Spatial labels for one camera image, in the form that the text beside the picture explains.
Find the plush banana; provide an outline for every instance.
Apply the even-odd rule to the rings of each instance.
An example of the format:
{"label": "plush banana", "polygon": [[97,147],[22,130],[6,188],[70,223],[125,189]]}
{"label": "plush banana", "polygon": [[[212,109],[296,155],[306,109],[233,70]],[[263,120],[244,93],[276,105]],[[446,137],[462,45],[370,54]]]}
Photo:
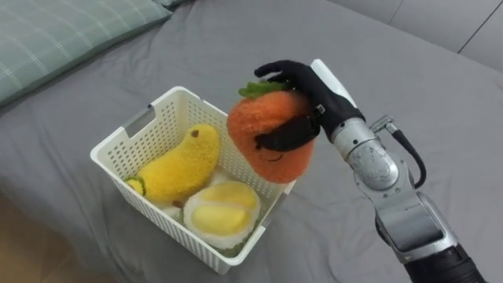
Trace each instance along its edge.
{"label": "plush banana", "polygon": [[145,165],[126,183],[148,200],[166,203],[184,200],[211,177],[219,150],[218,131],[197,124],[176,148]]}

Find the gray bed sheet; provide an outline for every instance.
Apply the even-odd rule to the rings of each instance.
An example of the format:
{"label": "gray bed sheet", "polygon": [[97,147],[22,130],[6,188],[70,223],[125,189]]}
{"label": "gray bed sheet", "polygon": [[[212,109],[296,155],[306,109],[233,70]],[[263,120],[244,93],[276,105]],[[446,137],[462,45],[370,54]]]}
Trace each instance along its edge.
{"label": "gray bed sheet", "polygon": [[61,231],[83,263],[120,282],[407,281],[376,235],[351,169],[324,137],[263,238],[226,276],[131,208],[92,164],[99,141],[171,87],[228,111],[254,68],[284,58],[321,58],[368,121],[398,120],[428,167],[423,191],[486,279],[501,281],[501,74],[325,0],[190,3],[162,27],[4,109],[0,190]]}

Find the robotic arm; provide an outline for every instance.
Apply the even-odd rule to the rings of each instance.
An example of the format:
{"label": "robotic arm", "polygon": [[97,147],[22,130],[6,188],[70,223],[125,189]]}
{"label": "robotic arm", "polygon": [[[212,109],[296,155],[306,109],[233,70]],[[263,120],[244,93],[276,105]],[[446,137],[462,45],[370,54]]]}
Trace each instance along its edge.
{"label": "robotic arm", "polygon": [[[309,123],[293,119],[257,137],[261,146],[287,151],[306,141],[305,135],[292,138],[292,128],[311,133],[310,138],[314,138],[321,126],[353,169],[356,186],[372,201],[377,232],[393,249],[413,283],[486,283],[438,208],[417,190],[426,179],[426,169],[392,118],[385,116],[368,127],[349,93],[321,60],[313,61],[311,66],[278,61],[258,68],[255,74],[263,77],[272,72],[279,74],[269,81],[287,83],[305,94],[314,111],[304,118]],[[292,123],[309,125],[310,129],[293,127]],[[421,177],[416,184],[404,159],[388,152],[376,135],[384,129],[418,163]]]}

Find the white plastic basket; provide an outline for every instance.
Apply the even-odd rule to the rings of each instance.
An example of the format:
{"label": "white plastic basket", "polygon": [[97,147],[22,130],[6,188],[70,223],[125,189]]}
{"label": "white plastic basket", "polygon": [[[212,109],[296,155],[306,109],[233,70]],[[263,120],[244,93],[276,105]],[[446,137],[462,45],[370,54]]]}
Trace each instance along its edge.
{"label": "white plastic basket", "polygon": [[[129,204],[219,274],[225,274],[230,267],[243,262],[266,230],[273,210],[295,184],[294,181],[278,185],[259,177],[230,140],[226,119],[224,112],[186,88],[177,86],[157,98],[144,112],[118,128],[91,151],[91,159],[112,178]],[[173,149],[196,123],[210,124],[220,133],[218,169],[233,179],[247,183],[262,202],[259,224],[234,258],[215,251],[123,181],[149,161]]]}

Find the black cable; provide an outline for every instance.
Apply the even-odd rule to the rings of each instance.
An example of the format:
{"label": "black cable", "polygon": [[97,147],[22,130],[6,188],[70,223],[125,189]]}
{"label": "black cable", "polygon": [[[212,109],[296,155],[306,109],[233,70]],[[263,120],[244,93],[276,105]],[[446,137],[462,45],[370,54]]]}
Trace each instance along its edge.
{"label": "black cable", "polygon": [[417,153],[416,149],[412,146],[410,141],[407,139],[407,137],[403,134],[401,130],[396,130],[391,135],[400,145],[403,146],[404,149],[406,149],[406,151],[416,161],[417,166],[419,167],[420,177],[419,181],[417,181],[417,183],[414,185],[414,188],[416,189],[420,188],[424,184],[424,181],[426,181],[426,166],[424,166],[424,162],[421,159],[421,156],[419,156],[419,153]]}

